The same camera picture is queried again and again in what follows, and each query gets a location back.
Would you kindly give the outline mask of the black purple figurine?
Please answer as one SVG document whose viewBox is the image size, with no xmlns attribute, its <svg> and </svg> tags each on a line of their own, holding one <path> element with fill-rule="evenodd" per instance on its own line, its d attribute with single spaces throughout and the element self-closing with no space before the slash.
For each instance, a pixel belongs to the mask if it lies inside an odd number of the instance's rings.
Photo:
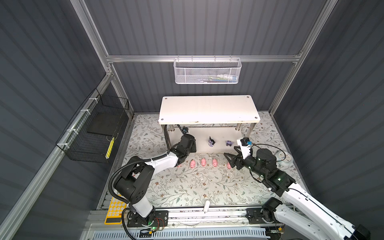
<svg viewBox="0 0 384 240">
<path fill-rule="evenodd" d="M 213 147 L 215 145 L 215 140 L 213 140 L 211 137 L 209 137 L 209 146 Z"/>
</svg>

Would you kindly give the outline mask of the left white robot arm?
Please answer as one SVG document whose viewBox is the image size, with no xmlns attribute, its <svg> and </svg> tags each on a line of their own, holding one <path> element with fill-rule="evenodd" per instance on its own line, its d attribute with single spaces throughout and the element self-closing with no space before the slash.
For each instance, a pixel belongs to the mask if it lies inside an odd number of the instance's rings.
<svg viewBox="0 0 384 240">
<path fill-rule="evenodd" d="M 196 151 L 195 137 L 184 134 L 179 143 L 160 156 L 149 159 L 134 156 L 112 174 L 108 191 L 115 199 L 126 203 L 128 210 L 137 214 L 145 225 L 149 225 L 155 218 L 155 207 L 146 193 L 153 176 L 181 165 L 190 153 Z"/>
</svg>

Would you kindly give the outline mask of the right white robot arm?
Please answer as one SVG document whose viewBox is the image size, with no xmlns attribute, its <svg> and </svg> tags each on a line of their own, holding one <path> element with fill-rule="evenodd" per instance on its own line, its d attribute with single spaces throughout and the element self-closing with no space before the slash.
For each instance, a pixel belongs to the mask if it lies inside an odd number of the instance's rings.
<svg viewBox="0 0 384 240">
<path fill-rule="evenodd" d="M 339 217 L 306 192 L 286 172 L 278 169 L 276 156 L 268 149 L 236 146 L 237 155 L 226 154 L 232 168 L 246 168 L 260 177 L 259 182 L 278 199 L 263 204 L 266 223 L 282 223 L 312 240 L 369 240 L 371 232 Z"/>
</svg>

